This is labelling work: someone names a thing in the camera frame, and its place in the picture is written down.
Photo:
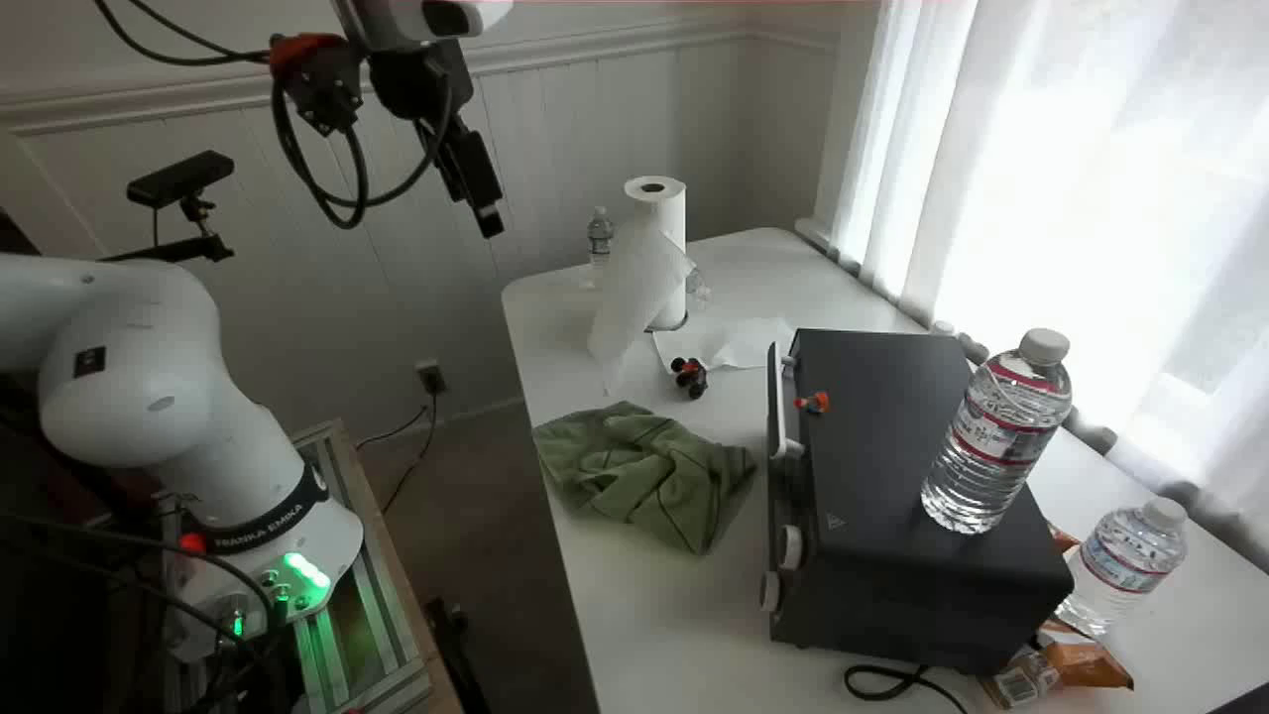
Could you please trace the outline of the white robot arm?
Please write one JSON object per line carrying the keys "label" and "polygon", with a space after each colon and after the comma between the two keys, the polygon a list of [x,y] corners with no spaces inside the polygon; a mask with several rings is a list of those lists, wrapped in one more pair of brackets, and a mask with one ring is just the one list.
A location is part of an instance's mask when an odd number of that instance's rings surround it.
{"label": "white robot arm", "polygon": [[177,664],[321,612],[365,526],[250,401],[212,291],[176,261],[0,259],[0,370],[34,377],[60,455],[151,471],[204,533],[176,608]]}

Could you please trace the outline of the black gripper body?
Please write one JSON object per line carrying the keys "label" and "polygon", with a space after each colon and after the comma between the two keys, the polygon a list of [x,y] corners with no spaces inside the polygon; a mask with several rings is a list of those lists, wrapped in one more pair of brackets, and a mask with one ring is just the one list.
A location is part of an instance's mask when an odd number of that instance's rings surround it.
{"label": "black gripper body", "polygon": [[435,39],[416,53],[374,53],[368,81],[398,121],[423,123],[440,139],[461,139],[469,130],[461,109],[477,89],[457,39]]}

